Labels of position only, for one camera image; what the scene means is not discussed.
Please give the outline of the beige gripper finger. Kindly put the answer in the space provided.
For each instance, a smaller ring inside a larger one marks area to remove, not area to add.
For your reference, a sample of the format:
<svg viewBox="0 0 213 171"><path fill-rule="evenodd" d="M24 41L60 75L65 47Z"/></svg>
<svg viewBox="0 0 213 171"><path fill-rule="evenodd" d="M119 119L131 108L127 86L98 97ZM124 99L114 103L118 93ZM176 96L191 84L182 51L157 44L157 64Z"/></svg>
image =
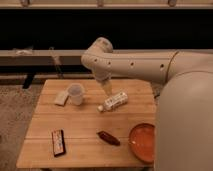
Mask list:
<svg viewBox="0 0 213 171"><path fill-rule="evenodd" d="M103 90L104 90L104 92L106 93L107 96L112 95L112 85L111 85L111 82L109 80L104 81L102 83L102 88L103 88Z"/></svg>

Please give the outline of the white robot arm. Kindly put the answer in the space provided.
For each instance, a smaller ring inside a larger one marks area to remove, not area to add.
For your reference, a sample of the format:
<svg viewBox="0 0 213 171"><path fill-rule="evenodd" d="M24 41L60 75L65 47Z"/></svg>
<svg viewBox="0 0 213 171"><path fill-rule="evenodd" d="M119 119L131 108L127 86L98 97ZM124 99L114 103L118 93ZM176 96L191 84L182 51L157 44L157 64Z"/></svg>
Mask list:
<svg viewBox="0 0 213 171"><path fill-rule="evenodd" d="M213 50L115 53L100 37L81 62L100 84L118 74L159 92L154 171L213 171Z"/></svg>

